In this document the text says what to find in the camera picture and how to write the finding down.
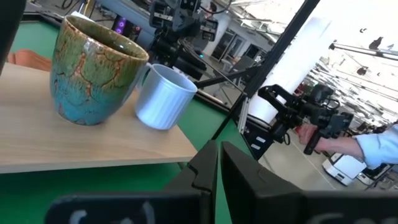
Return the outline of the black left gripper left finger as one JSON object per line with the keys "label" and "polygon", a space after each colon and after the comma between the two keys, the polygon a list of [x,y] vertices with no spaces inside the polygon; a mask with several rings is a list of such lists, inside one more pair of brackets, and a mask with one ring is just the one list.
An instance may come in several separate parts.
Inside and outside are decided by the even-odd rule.
{"label": "black left gripper left finger", "polygon": [[200,223],[215,223],[218,146],[209,140],[164,190],[192,190],[200,194]]}

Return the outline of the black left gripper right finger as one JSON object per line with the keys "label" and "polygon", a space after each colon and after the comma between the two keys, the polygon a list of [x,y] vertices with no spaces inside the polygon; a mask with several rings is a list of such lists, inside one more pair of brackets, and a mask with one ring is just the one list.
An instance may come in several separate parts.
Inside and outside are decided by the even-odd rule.
{"label": "black left gripper right finger", "polygon": [[305,222],[302,190],[227,141],[221,143],[221,175],[233,223]]}

